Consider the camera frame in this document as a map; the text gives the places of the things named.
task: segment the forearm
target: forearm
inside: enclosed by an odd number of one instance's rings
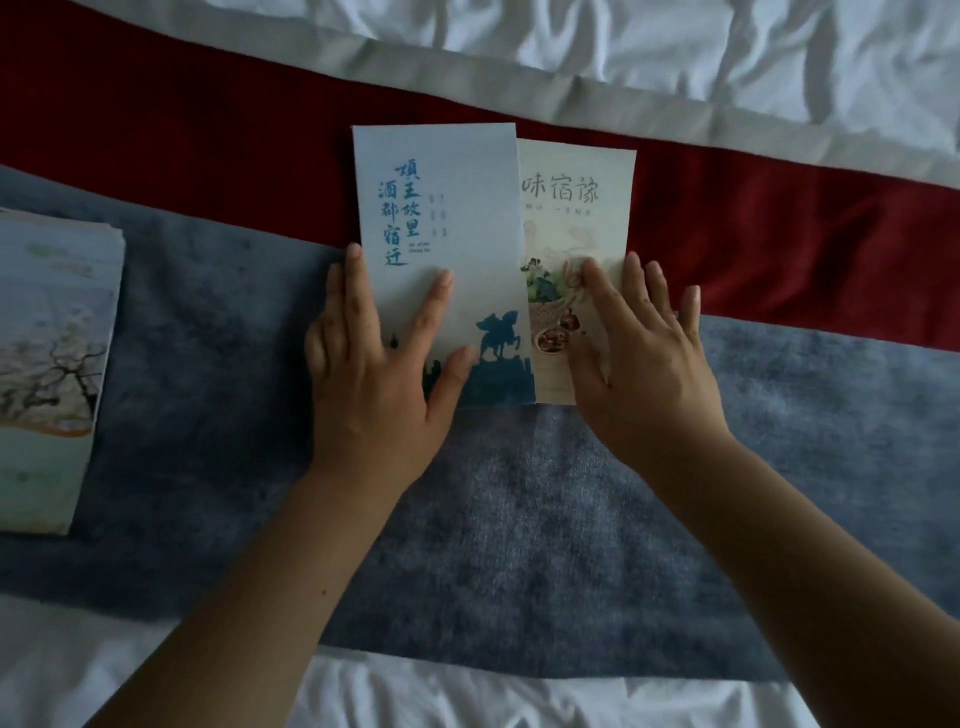
[[[91,726],[280,726],[393,503],[309,475]]]
[[[731,578],[825,728],[958,710],[960,625],[753,453],[730,441],[644,474]]]

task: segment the horseman silhouette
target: horseman silhouette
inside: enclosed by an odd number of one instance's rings
[[[480,342],[481,359],[483,359],[484,353],[489,349],[493,352],[493,356],[495,356],[497,360],[502,360],[503,350],[511,344],[516,346],[518,352],[520,351],[521,340],[514,331],[516,317],[516,311],[507,311],[503,314],[502,319],[497,318],[496,314],[492,313],[477,324],[477,328],[486,332],[483,335],[483,340]]]

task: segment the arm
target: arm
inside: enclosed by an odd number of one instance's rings
[[[644,275],[629,255],[622,296],[585,269],[611,373],[577,342],[584,417],[716,559],[820,724],[955,724],[960,623],[733,438],[700,342],[699,290],[678,318],[656,263]]]
[[[314,464],[226,580],[88,725],[281,726],[349,580],[449,430],[472,354],[423,399],[423,362],[452,279],[443,274],[399,350],[385,349],[359,246],[330,269],[306,339]]]

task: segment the booklet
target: booklet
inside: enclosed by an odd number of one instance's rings
[[[108,225],[0,210],[0,530],[73,521],[124,249]]]
[[[608,352],[580,266],[594,258],[620,287],[636,152],[529,139],[517,146],[537,402],[574,404],[569,337],[584,332],[602,357]]]
[[[398,346],[444,268],[455,282],[424,389],[465,345],[461,405],[532,404],[530,314],[513,124],[355,127],[360,232],[385,343]]]
[[[573,404],[569,336],[606,346],[580,266],[594,257],[619,284],[636,152],[518,140],[513,124],[355,127],[353,141],[384,343],[399,345],[449,268],[424,389],[472,344],[462,406]]]

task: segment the blue-gray fabric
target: blue-gray fabric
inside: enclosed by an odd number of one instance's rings
[[[182,616],[307,463],[301,341],[340,252],[3,167],[0,206],[128,244],[73,529],[0,536],[0,591]],[[704,339],[734,432],[960,617],[960,355],[722,319]],[[543,677],[783,677],[704,550],[548,406],[458,414],[324,642]]]

